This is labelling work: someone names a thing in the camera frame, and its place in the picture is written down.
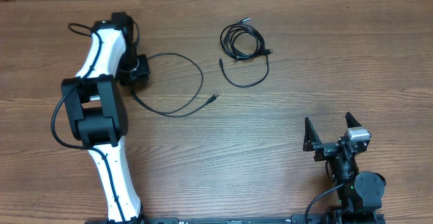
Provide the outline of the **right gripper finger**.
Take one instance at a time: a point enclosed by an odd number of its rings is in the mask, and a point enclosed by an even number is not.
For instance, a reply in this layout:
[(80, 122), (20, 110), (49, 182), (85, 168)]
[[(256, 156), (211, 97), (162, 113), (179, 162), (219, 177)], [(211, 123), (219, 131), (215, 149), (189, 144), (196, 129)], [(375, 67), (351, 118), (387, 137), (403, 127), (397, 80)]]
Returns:
[(345, 119), (348, 128), (361, 127), (361, 123), (359, 123), (350, 112), (345, 114)]
[(316, 145), (321, 144), (321, 140), (314, 129), (314, 126), (309, 117), (306, 117), (305, 120), (305, 133), (304, 133), (304, 143), (303, 150), (305, 152), (310, 152), (315, 149)]

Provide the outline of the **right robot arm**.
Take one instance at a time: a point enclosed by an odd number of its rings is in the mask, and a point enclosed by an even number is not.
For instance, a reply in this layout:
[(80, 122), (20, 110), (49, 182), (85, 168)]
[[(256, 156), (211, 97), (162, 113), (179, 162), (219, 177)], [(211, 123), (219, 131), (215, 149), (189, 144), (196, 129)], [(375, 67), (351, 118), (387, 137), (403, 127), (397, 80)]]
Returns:
[[(307, 206), (304, 223), (385, 223), (376, 210), (382, 207), (386, 180), (383, 175), (371, 171), (361, 172), (355, 156), (366, 152), (371, 133), (354, 116), (345, 114), (347, 130), (337, 141), (323, 143), (310, 118), (306, 117), (303, 150), (314, 152), (316, 162), (325, 162), (327, 176), (335, 186), (315, 197)], [(327, 208), (316, 217), (310, 216), (314, 203), (336, 192), (339, 205)]]

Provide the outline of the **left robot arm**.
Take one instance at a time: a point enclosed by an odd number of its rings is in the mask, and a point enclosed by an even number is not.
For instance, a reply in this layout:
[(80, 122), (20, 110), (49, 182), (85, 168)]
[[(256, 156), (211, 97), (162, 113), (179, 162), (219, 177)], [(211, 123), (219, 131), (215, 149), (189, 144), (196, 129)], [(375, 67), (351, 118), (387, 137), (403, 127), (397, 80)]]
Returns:
[(150, 69), (137, 54), (139, 29), (125, 12), (89, 28), (92, 44), (83, 67), (62, 81), (62, 98), (74, 138), (91, 155), (108, 204), (105, 223), (145, 223), (126, 157), (129, 121), (119, 85), (145, 83)]

